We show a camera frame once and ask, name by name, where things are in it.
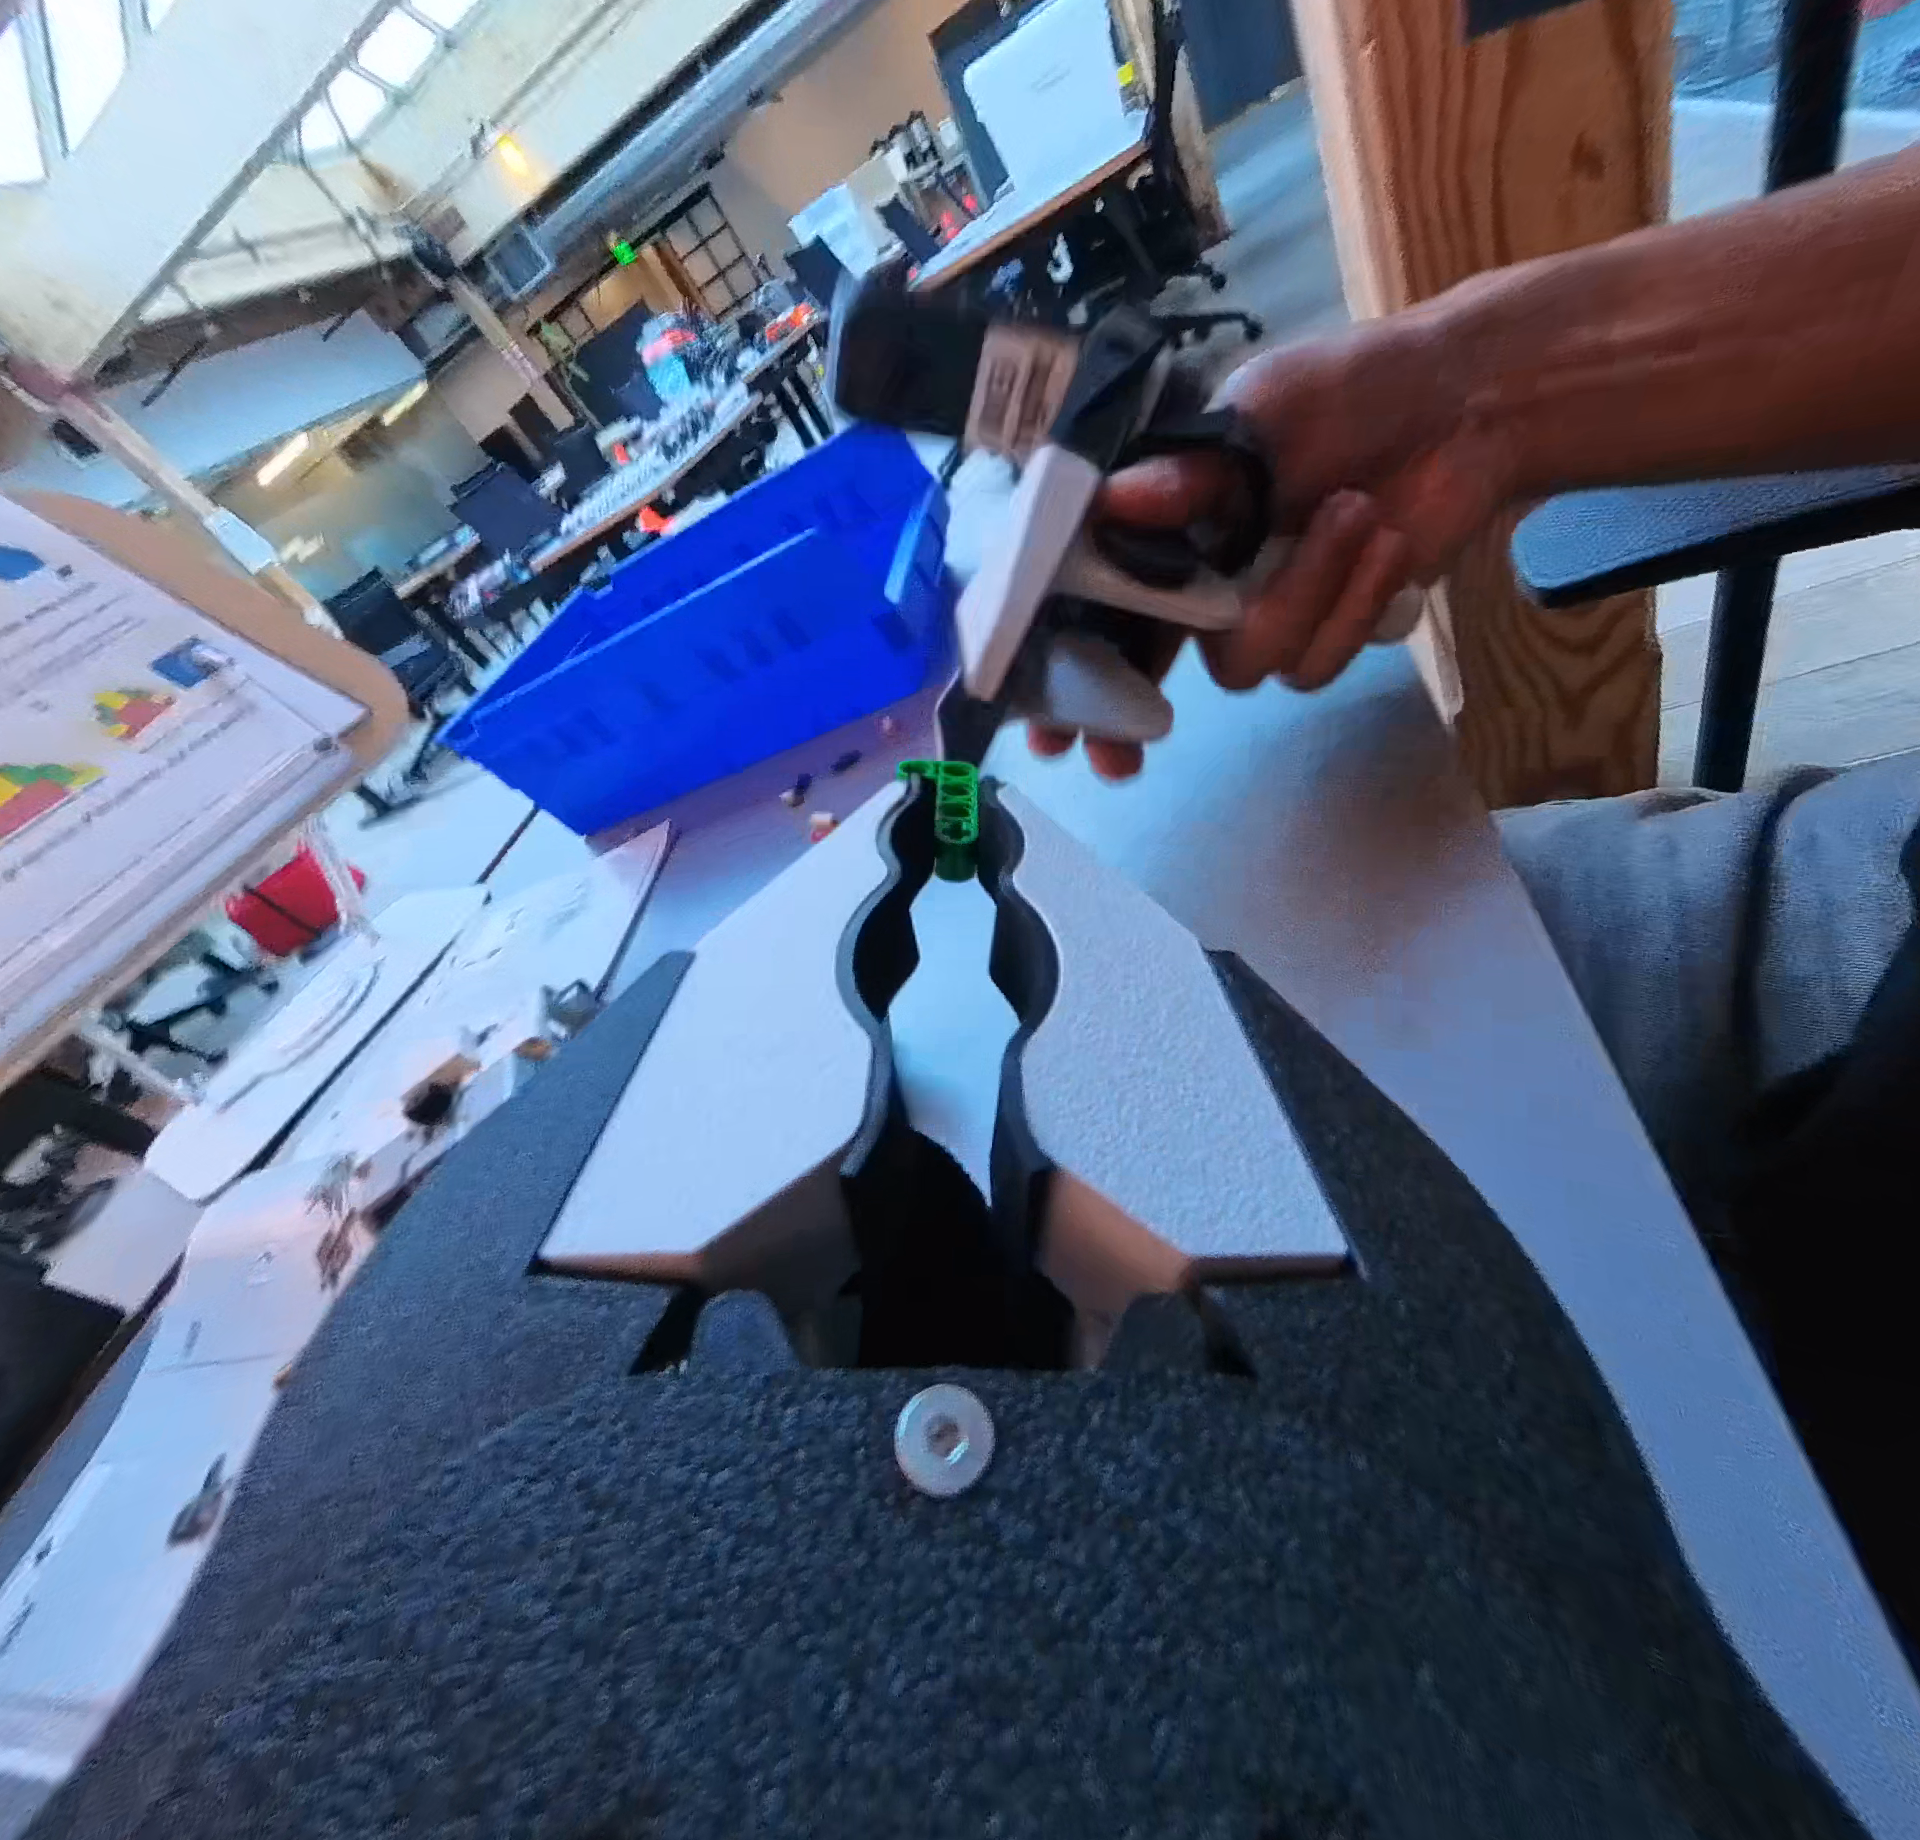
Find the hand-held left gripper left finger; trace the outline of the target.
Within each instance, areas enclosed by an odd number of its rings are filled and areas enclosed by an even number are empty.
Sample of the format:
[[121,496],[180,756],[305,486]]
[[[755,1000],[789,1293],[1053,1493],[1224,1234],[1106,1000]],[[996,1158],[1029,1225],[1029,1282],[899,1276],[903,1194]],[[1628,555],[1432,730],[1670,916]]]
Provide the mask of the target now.
[[846,1182],[901,1103],[891,1010],[915,972],[913,906],[915,784],[891,783],[677,956],[541,1269],[756,1295],[807,1362],[856,1362]]

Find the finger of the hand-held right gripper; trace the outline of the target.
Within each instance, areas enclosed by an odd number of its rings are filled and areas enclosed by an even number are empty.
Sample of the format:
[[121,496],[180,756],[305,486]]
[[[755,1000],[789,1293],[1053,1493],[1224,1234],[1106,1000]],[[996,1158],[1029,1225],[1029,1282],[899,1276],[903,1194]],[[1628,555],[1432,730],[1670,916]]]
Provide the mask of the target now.
[[957,610],[957,677],[936,706],[939,756],[977,769],[1020,680],[1020,654],[1074,552],[1101,486],[1100,469],[1058,444],[1023,465],[1005,524]]

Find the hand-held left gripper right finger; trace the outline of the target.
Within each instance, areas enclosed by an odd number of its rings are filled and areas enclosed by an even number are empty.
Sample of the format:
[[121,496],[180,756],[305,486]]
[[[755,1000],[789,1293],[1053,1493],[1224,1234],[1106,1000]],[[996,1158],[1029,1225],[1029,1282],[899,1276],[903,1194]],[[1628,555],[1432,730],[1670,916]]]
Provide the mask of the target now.
[[990,981],[1013,1014],[990,1203],[1066,1306],[1074,1365],[1123,1315],[1353,1263],[1284,1099],[1202,942],[1020,789],[982,802]]

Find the green lego piece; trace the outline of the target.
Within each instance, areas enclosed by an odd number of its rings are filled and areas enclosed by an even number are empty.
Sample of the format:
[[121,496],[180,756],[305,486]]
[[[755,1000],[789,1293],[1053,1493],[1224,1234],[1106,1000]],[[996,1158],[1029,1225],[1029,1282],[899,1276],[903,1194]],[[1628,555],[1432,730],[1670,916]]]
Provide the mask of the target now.
[[931,800],[933,869],[949,886],[977,878],[982,843],[979,767],[971,759],[905,759],[901,779],[917,783]]

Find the person's right forearm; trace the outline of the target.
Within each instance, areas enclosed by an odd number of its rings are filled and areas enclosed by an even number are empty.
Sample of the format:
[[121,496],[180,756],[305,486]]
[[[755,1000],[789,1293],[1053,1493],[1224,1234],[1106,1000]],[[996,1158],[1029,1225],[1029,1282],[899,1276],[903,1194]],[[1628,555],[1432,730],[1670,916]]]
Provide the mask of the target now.
[[1485,274],[1520,499],[1918,459],[1918,148]]

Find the person's right hand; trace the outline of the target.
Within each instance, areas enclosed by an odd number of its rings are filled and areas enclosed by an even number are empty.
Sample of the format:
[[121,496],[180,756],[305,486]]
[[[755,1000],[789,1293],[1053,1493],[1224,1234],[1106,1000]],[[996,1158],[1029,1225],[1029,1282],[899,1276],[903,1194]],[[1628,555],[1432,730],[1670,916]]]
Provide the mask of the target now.
[[1445,304],[1254,354],[1212,404],[1260,449],[1260,530],[1291,545],[1238,623],[1196,638],[1230,695],[1269,680],[1326,688],[1407,589],[1453,573],[1526,477],[1477,324]]

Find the white board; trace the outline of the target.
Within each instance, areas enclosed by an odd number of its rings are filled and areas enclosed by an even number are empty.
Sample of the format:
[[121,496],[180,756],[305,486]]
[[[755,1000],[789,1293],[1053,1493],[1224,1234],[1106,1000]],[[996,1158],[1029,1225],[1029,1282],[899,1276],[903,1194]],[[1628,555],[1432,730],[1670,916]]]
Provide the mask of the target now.
[[1042,0],[960,69],[960,99],[1005,194],[1047,197],[1142,140],[1121,83],[1110,0]]

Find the blue plastic bin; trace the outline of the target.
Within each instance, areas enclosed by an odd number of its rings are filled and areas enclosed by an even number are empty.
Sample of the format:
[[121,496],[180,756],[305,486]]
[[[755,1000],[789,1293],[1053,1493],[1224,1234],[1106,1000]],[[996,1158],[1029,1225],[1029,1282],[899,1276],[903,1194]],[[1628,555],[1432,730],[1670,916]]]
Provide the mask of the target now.
[[581,587],[449,748],[605,834],[911,698],[949,658],[947,498],[851,427]]

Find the cluttered background desk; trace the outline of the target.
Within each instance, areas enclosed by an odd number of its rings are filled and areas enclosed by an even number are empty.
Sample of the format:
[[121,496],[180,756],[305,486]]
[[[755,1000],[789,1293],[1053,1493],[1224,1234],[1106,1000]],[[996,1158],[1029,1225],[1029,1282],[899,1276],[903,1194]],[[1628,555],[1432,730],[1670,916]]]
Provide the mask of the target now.
[[825,311],[804,304],[783,324],[773,346],[746,356],[718,397],[642,427],[605,428],[597,449],[608,467],[553,532],[508,557],[489,557],[479,532],[458,532],[444,557],[401,578],[399,600],[434,625],[451,628],[472,609],[493,604],[499,592],[570,567],[575,557],[588,563],[620,557],[645,513],[676,513],[695,498],[695,481],[733,461],[764,424],[773,428],[771,445],[785,438],[804,453],[823,444],[834,430],[819,391]]

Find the red object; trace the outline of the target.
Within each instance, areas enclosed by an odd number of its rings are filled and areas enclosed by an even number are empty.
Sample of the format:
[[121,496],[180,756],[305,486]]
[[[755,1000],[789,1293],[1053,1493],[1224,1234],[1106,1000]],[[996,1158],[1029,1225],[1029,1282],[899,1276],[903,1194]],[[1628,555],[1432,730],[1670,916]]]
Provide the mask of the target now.
[[224,913],[269,963],[306,957],[333,940],[346,923],[323,861],[306,843],[298,845],[278,868],[227,893]]

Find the person's grey pants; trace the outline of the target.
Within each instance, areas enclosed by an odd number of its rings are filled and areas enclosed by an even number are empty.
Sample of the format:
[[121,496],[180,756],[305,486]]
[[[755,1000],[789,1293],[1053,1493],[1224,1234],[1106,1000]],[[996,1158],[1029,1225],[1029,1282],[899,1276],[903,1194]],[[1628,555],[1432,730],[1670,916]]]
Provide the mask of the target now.
[[1918,756],[1496,816],[1694,1225],[1733,1240],[1763,1130],[1857,1039],[1916,935]]

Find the open instruction booklet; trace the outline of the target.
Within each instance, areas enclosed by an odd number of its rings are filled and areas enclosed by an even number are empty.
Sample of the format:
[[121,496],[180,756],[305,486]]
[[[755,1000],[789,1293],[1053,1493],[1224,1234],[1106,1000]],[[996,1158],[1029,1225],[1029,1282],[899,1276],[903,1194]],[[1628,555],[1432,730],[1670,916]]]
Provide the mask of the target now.
[[[425,996],[586,981],[602,1003],[676,845],[654,828],[514,893],[377,1031]],[[373,1251],[318,1205],[287,1138],[206,1205],[138,1173],[56,1257],[78,1304],[121,1310],[79,1403],[5,1501],[5,1834],[132,1695],[211,1554],[300,1352]]]

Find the dark office chair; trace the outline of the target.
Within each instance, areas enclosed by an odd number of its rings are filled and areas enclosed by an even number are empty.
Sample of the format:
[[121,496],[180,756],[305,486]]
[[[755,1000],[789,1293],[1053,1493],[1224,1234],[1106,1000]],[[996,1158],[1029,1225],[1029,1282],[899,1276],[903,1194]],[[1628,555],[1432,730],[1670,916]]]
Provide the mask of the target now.
[[1694,783],[1741,791],[1784,560],[1918,526],[1918,467],[1874,465],[1551,498],[1520,519],[1522,587],[1567,609],[1714,581]]

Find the tan rounded board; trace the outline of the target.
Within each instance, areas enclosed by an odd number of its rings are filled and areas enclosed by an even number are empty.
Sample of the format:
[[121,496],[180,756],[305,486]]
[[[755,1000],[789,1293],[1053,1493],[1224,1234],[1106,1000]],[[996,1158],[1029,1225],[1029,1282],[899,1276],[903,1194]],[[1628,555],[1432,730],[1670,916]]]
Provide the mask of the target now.
[[5,491],[5,1084],[372,771],[394,672],[102,399],[5,351],[5,391],[168,505]]

